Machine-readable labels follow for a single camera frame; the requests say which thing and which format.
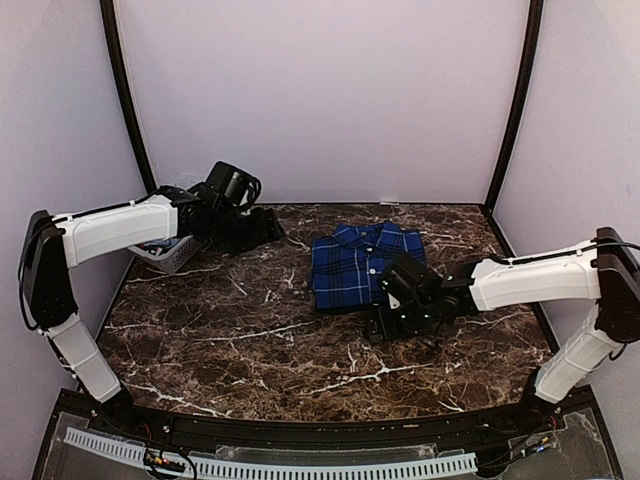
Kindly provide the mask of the blue plaid long sleeve shirt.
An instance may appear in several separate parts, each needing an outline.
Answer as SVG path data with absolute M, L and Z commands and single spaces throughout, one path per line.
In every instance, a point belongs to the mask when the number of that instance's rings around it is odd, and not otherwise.
M 346 311 L 380 304 L 387 299 L 378 277 L 398 255 L 408 253 L 424 264 L 421 234 L 383 223 L 340 224 L 311 244 L 310 288 L 315 308 Z

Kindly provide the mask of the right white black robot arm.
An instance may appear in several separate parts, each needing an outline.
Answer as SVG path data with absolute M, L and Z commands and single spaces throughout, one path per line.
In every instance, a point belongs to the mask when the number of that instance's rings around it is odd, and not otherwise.
M 602 227 L 593 239 L 574 246 L 458 264 L 444 276 L 403 253 L 378 278 L 389 298 L 383 317 L 415 333 L 506 306 L 591 301 L 581 326 L 529 377 L 523 402 L 511 410 L 511 426 L 530 434 L 547 420 L 549 406 L 561 402 L 615 350 L 638 341 L 638 251 L 615 229 Z

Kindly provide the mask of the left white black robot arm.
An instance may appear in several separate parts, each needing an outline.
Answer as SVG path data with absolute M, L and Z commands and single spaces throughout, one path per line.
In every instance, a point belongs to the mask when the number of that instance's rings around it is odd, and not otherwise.
M 276 213 L 257 201 L 255 176 L 219 161 L 189 188 L 162 185 L 140 199 L 29 219 L 18 266 L 18 299 L 25 327 L 44 336 L 120 436 L 141 427 L 140 412 L 79 313 L 71 273 L 77 267 L 143 244 L 194 240 L 229 255 L 277 241 L 284 230 Z

